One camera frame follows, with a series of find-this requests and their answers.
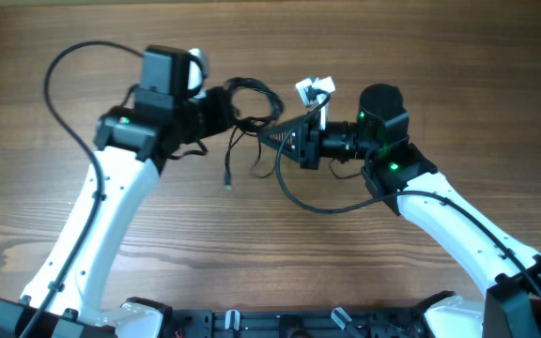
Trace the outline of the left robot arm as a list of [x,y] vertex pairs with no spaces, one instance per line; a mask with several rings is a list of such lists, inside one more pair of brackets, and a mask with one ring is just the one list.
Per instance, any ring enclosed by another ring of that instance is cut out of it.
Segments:
[[205,139],[232,126],[221,88],[206,89],[198,49],[150,45],[140,80],[102,115],[74,207],[18,300],[0,299],[0,337],[175,337],[170,306],[130,298],[103,310],[111,267],[135,212],[168,161],[207,154]]

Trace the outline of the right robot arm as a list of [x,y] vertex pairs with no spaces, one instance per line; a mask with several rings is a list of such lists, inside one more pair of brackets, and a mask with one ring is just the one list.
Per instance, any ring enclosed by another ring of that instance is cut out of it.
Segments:
[[373,84],[361,94],[356,119],[326,118],[331,90],[299,87],[307,113],[267,128],[260,143],[278,159],[315,169],[324,158],[359,160],[372,203],[431,236],[482,294],[466,301],[444,291],[417,305],[417,337],[541,337],[541,253],[502,231],[467,202],[408,134],[409,114],[398,88]]

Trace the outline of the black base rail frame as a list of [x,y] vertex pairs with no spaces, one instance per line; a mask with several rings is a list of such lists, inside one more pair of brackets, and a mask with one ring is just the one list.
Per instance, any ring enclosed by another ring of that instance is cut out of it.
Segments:
[[416,308],[361,311],[225,312],[175,310],[162,329],[170,338],[368,337],[427,338],[433,334]]

